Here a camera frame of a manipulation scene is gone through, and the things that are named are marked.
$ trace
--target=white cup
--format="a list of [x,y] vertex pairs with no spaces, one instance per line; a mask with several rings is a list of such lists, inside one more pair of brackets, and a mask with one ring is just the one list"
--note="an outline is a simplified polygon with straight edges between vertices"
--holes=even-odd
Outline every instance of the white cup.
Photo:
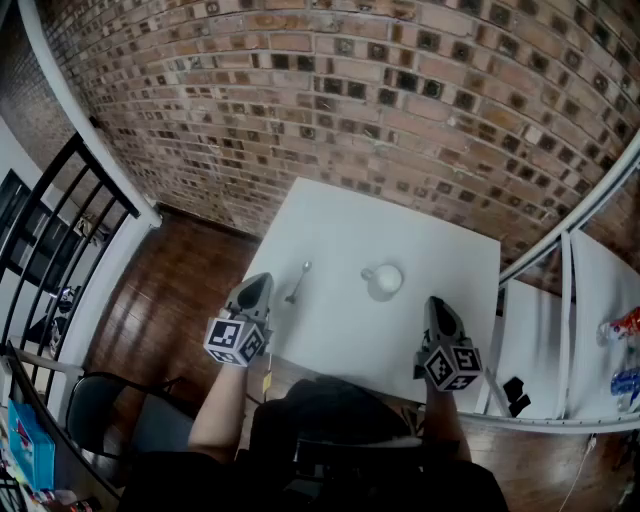
[[367,281],[369,296],[378,302],[391,300],[402,286],[402,272],[394,265],[384,264],[374,270],[365,268],[360,275]]

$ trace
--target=white table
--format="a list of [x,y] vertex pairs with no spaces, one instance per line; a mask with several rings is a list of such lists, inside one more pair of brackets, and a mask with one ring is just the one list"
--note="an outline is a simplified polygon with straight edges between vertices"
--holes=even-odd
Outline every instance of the white table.
[[[419,402],[413,355],[430,295],[462,318],[488,357],[498,294],[500,244],[454,224],[348,190],[298,178],[245,277],[270,272],[269,350],[346,381]],[[284,301],[313,262],[295,305]],[[375,302],[360,271],[395,264],[404,284],[389,302]],[[482,378],[455,393],[473,412]]]

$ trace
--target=wooden floor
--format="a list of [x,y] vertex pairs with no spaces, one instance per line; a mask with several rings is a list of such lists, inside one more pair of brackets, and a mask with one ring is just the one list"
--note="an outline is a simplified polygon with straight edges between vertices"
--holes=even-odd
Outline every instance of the wooden floor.
[[[200,403],[218,366],[202,342],[207,319],[215,316],[245,273],[257,244],[191,219],[165,215],[119,284],[88,355],[90,371],[110,371],[156,384],[183,376],[175,391]],[[261,399],[266,361],[252,367],[249,392]],[[309,375],[274,359],[270,398],[284,396],[291,384]],[[135,423],[141,397],[118,405],[122,430]],[[255,405],[248,402],[243,444]],[[465,425],[474,462],[491,470],[513,512],[559,509],[582,460],[587,436],[516,433]],[[565,511],[612,510],[630,476],[613,472],[619,436],[599,436]]]

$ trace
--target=person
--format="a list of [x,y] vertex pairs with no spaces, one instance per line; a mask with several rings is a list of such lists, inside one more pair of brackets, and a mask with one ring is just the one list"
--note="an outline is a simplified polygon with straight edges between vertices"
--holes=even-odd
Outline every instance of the person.
[[258,406],[249,450],[236,454],[247,375],[247,368],[221,368],[193,424],[189,452],[141,456],[119,511],[221,503],[507,510],[493,475],[471,462],[452,394],[428,379],[417,446],[405,421],[378,398],[321,377]]

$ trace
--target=yellow tag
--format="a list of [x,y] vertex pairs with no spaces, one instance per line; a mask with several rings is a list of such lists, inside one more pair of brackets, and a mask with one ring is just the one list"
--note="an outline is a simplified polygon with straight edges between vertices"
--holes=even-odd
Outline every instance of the yellow tag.
[[264,379],[262,380],[262,392],[266,393],[267,389],[269,389],[271,387],[271,375],[273,375],[273,372],[269,372],[264,376]]

